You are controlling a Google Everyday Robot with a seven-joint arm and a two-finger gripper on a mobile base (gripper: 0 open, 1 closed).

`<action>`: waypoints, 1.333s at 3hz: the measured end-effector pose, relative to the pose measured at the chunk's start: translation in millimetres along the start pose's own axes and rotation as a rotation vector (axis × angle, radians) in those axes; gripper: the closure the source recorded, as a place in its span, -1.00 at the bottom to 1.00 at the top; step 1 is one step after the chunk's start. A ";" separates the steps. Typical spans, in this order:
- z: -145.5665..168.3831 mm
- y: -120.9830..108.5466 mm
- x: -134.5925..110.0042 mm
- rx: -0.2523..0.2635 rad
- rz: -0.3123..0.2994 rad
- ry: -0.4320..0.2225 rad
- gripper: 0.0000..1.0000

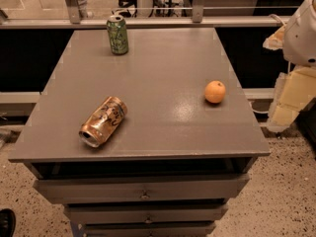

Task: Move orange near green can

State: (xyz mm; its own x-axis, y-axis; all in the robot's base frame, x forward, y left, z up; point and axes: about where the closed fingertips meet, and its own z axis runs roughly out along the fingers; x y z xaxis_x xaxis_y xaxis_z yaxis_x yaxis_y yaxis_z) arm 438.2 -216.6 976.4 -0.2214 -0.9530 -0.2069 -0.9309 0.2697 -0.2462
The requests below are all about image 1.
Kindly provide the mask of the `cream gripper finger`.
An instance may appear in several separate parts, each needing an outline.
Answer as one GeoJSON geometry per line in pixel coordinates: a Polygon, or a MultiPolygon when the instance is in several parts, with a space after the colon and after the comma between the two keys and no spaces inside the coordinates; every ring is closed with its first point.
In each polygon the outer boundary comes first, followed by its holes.
{"type": "Polygon", "coordinates": [[[285,26],[280,27],[272,35],[265,39],[263,47],[270,50],[278,50],[283,47],[283,36],[285,26]]]}
{"type": "Polygon", "coordinates": [[[296,120],[299,113],[316,97],[316,68],[295,66],[276,79],[274,100],[268,113],[267,128],[283,132],[296,120]]]}

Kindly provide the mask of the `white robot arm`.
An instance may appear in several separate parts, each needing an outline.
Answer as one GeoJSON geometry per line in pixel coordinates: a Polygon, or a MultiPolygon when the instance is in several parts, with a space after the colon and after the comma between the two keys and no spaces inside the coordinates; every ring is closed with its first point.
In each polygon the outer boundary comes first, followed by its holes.
{"type": "Polygon", "coordinates": [[[267,129],[283,132],[316,98],[316,0],[304,0],[288,22],[265,39],[263,48],[281,49],[293,70],[280,72],[267,129]]]}

